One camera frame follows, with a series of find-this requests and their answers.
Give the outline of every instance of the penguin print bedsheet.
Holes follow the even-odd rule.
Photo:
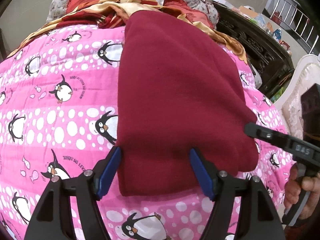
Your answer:
[[[24,238],[53,176],[76,177],[115,145],[123,45],[124,27],[73,25],[40,36],[0,64],[0,220],[14,240]],[[249,66],[222,48],[238,67],[246,104],[257,115],[257,124],[285,132],[275,107],[256,90]],[[278,207],[292,158],[264,142],[257,140],[256,146],[256,169],[238,176],[259,176]],[[77,239],[84,240],[74,199],[71,206]],[[98,206],[111,239],[197,240],[213,203],[199,189],[153,198],[123,197],[115,177]],[[226,240],[233,239],[239,210],[236,198]]]

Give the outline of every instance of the metal railing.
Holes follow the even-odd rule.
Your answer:
[[[299,10],[297,6],[300,6],[300,4],[295,0],[278,0],[270,18],[272,19],[276,17],[278,22],[281,21],[281,23],[284,23],[287,27],[294,31],[299,36],[299,38],[305,43],[306,46],[302,46],[304,50],[307,53],[311,54],[318,42],[319,35],[318,33],[316,33],[316,30],[314,29],[314,26],[311,24],[310,19],[301,10]],[[296,23],[294,22],[294,20],[297,20],[300,14],[301,16],[298,21],[298,24],[295,25]],[[312,39],[315,37],[314,42],[312,42],[310,39],[312,33]]]

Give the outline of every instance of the white chair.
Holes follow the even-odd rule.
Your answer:
[[[299,60],[287,89],[274,103],[289,134],[301,139],[303,128],[300,121],[300,97],[314,83],[320,84],[320,62],[317,56],[309,54]]]

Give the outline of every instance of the carved wooden furniture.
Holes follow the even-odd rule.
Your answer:
[[[271,98],[284,81],[292,77],[294,66],[286,50],[264,30],[230,10],[213,2],[219,12],[217,31],[238,40],[245,48],[252,65],[259,72],[262,86],[259,90]]]

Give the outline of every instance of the cardboard box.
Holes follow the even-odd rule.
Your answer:
[[[245,7],[243,7],[243,6],[240,6],[240,7],[239,7],[239,10],[240,10],[243,14],[246,14],[246,15],[248,15],[249,17],[251,17],[251,18],[253,18],[253,19],[258,16],[258,13],[254,12],[254,11],[248,9],[248,8],[245,8]]]

